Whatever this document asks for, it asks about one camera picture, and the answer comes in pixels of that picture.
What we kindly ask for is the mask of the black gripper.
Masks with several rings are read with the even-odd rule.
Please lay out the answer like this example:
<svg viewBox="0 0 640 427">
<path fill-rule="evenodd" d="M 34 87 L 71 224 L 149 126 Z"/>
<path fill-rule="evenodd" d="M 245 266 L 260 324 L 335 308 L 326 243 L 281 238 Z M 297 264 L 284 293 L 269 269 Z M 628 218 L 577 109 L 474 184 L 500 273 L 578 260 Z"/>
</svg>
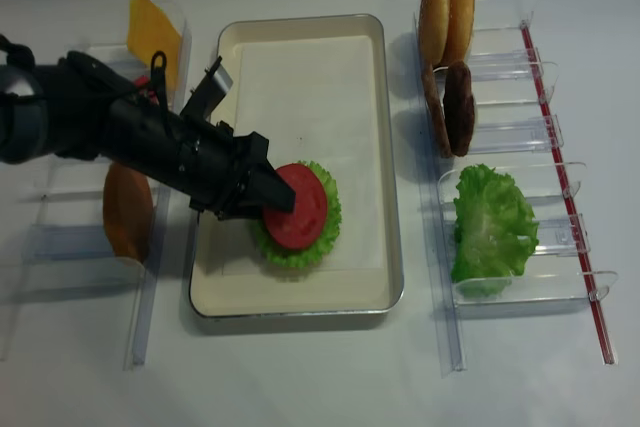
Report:
<svg viewBox="0 0 640 427">
<path fill-rule="evenodd" d="M 256 134 L 234 137 L 158 105 L 118 100 L 107 110 L 107 156 L 190 197 L 219 219 L 292 212 L 296 193 L 266 161 Z"/>
</svg>

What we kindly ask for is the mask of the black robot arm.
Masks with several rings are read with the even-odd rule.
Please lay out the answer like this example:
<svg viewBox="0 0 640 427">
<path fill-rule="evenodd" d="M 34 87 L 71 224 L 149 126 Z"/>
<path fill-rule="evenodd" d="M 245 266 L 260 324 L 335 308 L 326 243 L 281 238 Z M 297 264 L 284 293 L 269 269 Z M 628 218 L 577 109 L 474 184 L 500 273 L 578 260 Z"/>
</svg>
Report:
<svg viewBox="0 0 640 427">
<path fill-rule="evenodd" d="M 269 163 L 268 140 L 208 121 L 233 85 L 220 59 L 175 113 L 162 51 L 152 56 L 149 80 L 136 85 L 80 51 L 38 65 L 25 45 L 3 38 L 1 50 L 2 162 L 102 156 L 189 196 L 192 209 L 220 220 L 258 219 L 266 208 L 293 211 L 295 191 Z"/>
</svg>

